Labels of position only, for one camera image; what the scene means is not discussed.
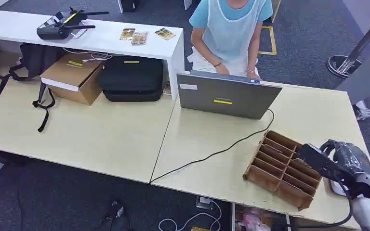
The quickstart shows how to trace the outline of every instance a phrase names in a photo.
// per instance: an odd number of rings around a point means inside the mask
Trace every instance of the floor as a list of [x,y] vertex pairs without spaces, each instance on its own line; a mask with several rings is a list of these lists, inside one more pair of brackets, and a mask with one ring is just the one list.
[[[342,80],[328,72],[325,61],[332,55],[348,54],[368,29],[367,23],[365,26],[360,23],[367,20],[360,15],[367,6],[359,4],[358,7],[364,8],[355,11],[352,9],[355,4],[349,6],[346,1],[282,1],[273,24],[277,55],[259,55],[257,67],[261,77],[326,89],[338,86]],[[180,0],[144,0],[138,12],[125,14],[118,13],[115,0],[102,0],[96,4],[91,0],[10,0],[0,10],[54,14],[69,5],[88,11],[110,11],[109,15],[94,17],[101,20],[182,27],[185,54],[191,53],[191,26],[187,21],[196,5],[184,11]],[[262,48],[268,46],[265,33],[261,43]],[[369,53],[370,48],[367,48],[361,59]],[[191,65],[186,62],[185,68],[189,70]],[[370,108],[370,98],[366,103]],[[359,126],[370,153],[370,119],[360,121]],[[90,230],[99,222],[107,202],[114,196],[127,201],[127,207],[135,210],[130,215],[138,230],[156,230],[158,221],[170,214],[183,224],[197,212],[193,206],[194,196],[186,193],[33,161],[24,167],[5,167],[0,173],[0,230],[19,230],[17,185],[24,209],[24,230]],[[144,200],[153,202],[145,204]],[[146,212],[153,206],[157,213]],[[198,222],[202,227],[211,220]]]

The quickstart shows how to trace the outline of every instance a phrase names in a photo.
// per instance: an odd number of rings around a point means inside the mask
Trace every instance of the gray laptop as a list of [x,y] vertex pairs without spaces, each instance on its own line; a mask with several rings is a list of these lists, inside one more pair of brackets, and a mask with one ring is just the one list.
[[261,119],[281,87],[254,83],[247,77],[191,71],[177,74],[181,107]]

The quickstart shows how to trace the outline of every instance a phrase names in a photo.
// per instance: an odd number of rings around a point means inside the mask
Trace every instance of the person's hand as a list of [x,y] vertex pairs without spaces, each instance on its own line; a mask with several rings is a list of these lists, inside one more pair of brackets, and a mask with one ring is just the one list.
[[260,78],[256,73],[252,73],[250,71],[246,71],[246,76],[249,77],[249,78],[255,78],[255,79],[258,79],[260,81],[262,81],[263,79]]
[[220,64],[219,66],[215,67],[215,69],[216,73],[230,75],[229,70],[223,64]]

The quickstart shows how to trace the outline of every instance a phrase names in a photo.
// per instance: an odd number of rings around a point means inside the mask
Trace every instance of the white cable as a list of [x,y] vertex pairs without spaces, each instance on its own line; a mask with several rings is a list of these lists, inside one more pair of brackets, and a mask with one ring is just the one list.
[[69,53],[72,53],[72,54],[91,54],[92,59],[84,59],[84,60],[82,60],[82,62],[89,62],[89,61],[92,61],[92,60],[100,60],[100,61],[103,61],[103,60],[111,59],[113,57],[109,53],[99,53],[99,52],[93,52],[93,51],[75,52],[75,51],[69,51],[68,49],[66,49],[64,47],[63,47],[63,50],[65,50],[65,51],[67,51]]
[[214,217],[214,216],[212,216],[212,215],[210,215],[210,214],[207,214],[207,213],[198,213],[198,214],[196,214],[196,215],[194,215],[193,217],[191,217],[189,220],[187,220],[186,221],[186,223],[185,223],[185,225],[182,227],[182,228],[180,228],[180,229],[178,229],[178,226],[177,226],[177,224],[176,224],[176,222],[173,220],[173,219],[171,219],[171,218],[165,218],[165,219],[163,219],[162,221],[160,221],[159,222],[159,224],[158,224],[158,229],[160,230],[160,231],[164,231],[164,230],[162,230],[161,229],[161,224],[164,222],[164,221],[166,221],[166,220],[169,220],[169,221],[172,221],[173,223],[174,223],[174,225],[175,225],[175,231],[182,231],[182,230],[184,230],[185,228],[186,228],[186,225],[192,220],[192,219],[194,219],[194,218],[196,218],[197,216],[200,216],[200,215],[206,215],[206,216],[208,216],[208,217],[211,217],[211,218],[213,218],[215,221],[211,224],[211,226],[209,227],[209,230],[210,231],[212,231],[212,227],[213,227],[213,225],[217,222],[218,223],[218,229],[216,230],[216,231],[219,231],[219,230],[221,230],[221,223],[219,222],[219,219],[222,217],[222,210],[221,210],[221,208],[219,207],[219,205],[216,203],[216,202],[214,202],[213,200],[211,200],[211,202],[213,202],[217,207],[218,207],[218,209],[219,209],[219,217],[218,218],[216,218],[216,217]]

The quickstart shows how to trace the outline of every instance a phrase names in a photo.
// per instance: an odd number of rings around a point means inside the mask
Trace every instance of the wooden desk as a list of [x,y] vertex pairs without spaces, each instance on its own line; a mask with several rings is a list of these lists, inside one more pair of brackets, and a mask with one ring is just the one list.
[[[270,107],[275,113],[271,130],[301,143],[320,146],[328,139],[336,139],[367,151],[346,92],[272,84],[283,90]],[[184,109],[178,99],[152,178],[223,150],[264,129],[270,120],[270,112],[261,120],[251,120]],[[326,223],[347,216],[347,199],[334,195],[325,179],[310,208],[300,212],[258,185],[244,181],[242,175],[262,137],[263,133],[254,135],[225,153],[173,172],[153,184]],[[358,228],[353,219],[345,225]]]
[[39,81],[8,81],[0,96],[0,150],[94,172],[149,182],[175,101],[92,106],[56,97],[48,125],[32,106]]

